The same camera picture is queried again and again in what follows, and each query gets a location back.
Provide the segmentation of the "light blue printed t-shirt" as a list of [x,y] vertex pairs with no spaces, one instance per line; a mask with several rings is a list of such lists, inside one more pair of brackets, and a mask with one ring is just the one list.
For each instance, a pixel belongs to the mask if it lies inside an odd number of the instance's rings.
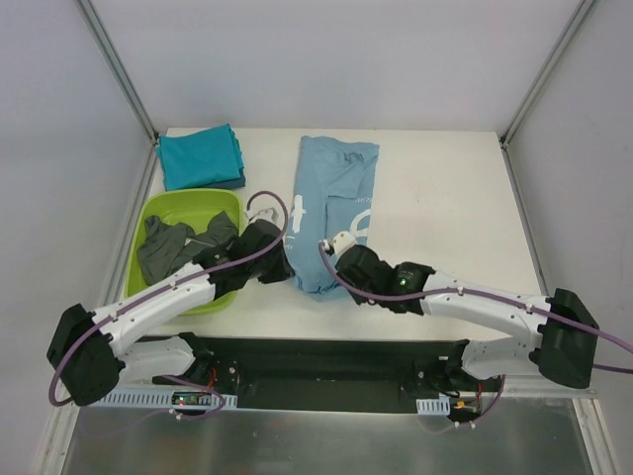
[[294,285],[317,301],[346,295],[322,263],[318,243],[339,232],[367,242],[379,155],[372,142],[301,137],[285,250]]

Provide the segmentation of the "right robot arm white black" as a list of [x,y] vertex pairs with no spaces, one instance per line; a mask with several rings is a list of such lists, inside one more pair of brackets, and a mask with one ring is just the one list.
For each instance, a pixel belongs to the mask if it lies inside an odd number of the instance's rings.
[[558,289],[551,296],[521,296],[426,265],[391,266],[354,241],[337,243],[332,254],[336,278],[357,304],[457,319],[503,334],[497,340],[458,342],[445,365],[452,388],[464,391],[498,375],[532,374],[572,389],[588,387],[598,324],[576,293]]

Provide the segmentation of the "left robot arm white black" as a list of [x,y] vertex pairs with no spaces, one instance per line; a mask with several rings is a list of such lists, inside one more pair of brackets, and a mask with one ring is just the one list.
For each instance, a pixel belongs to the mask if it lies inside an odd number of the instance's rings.
[[48,400],[83,407],[121,382],[156,379],[214,392],[219,365],[192,332],[145,340],[153,329],[242,289],[290,278],[284,230],[257,219],[229,247],[208,247],[174,274],[132,297],[92,311],[76,304],[57,324],[46,358],[54,370]]

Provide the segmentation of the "folded dark teal t-shirt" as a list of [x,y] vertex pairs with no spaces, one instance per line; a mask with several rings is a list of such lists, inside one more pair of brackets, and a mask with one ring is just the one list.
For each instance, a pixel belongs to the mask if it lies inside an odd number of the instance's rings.
[[167,191],[206,187],[243,177],[244,165],[231,140],[163,138],[159,151]]

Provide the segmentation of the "lime green plastic basin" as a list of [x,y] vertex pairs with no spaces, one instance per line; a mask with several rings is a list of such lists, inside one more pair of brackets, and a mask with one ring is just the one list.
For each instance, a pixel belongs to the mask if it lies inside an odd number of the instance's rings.
[[140,211],[130,245],[123,296],[128,298],[148,287],[137,259],[137,250],[147,237],[144,225],[146,218],[156,216],[165,225],[184,223],[199,234],[221,212],[226,212],[239,233],[243,231],[245,224],[242,203],[239,196],[232,191],[198,188],[163,192],[148,198]]

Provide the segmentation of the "grey t-shirt in basin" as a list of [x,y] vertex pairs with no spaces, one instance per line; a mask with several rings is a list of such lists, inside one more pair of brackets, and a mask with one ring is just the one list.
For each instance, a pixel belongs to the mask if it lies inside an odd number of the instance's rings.
[[238,237],[238,227],[226,212],[212,217],[198,234],[185,223],[168,225],[155,215],[146,218],[143,225],[145,240],[136,256],[147,286],[172,275],[203,250],[229,248]]

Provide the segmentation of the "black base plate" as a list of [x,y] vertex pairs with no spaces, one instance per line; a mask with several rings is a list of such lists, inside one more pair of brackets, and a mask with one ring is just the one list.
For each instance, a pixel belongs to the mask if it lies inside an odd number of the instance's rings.
[[446,393],[495,392],[458,367],[462,340],[363,341],[202,337],[214,389],[241,409],[413,414]]

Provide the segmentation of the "left aluminium frame post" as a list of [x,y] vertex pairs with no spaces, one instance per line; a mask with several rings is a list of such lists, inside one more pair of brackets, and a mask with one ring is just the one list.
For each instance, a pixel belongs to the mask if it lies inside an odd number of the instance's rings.
[[155,144],[159,136],[159,131],[144,107],[136,87],[106,29],[105,23],[101,19],[94,2],[91,0],[76,0],[78,8],[84,22],[89,28],[95,43],[103,55],[110,71],[118,83],[127,103],[131,107],[138,123],[143,129],[152,144]]

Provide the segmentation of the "aluminium frame post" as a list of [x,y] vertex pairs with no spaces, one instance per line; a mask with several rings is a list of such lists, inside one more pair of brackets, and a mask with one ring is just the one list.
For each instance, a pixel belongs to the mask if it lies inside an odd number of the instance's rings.
[[499,143],[502,149],[508,148],[520,127],[527,119],[528,114],[544,93],[548,81],[553,76],[558,65],[599,4],[600,1],[598,0],[582,0],[578,2],[572,15],[566,22],[562,32],[555,40],[550,52],[547,54],[543,64],[540,66],[528,87],[527,92],[519,103],[510,122],[499,136]]
[[136,87],[106,29],[105,23],[101,19],[94,2],[91,0],[76,0],[78,8],[84,22],[89,28],[95,43],[103,55],[110,71],[118,83],[127,103],[131,107],[138,123],[143,129],[152,144],[155,144],[159,136],[159,131],[144,107]]

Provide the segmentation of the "right aluminium frame post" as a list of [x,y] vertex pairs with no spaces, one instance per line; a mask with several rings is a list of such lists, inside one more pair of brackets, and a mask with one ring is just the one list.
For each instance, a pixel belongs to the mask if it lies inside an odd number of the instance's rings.
[[520,127],[527,119],[528,114],[544,93],[548,81],[553,76],[558,65],[599,4],[600,1],[598,0],[582,0],[578,2],[572,15],[566,22],[562,32],[555,40],[550,52],[547,54],[543,64],[540,66],[528,87],[527,92],[519,103],[510,122],[499,136],[499,143],[502,149],[508,148]]

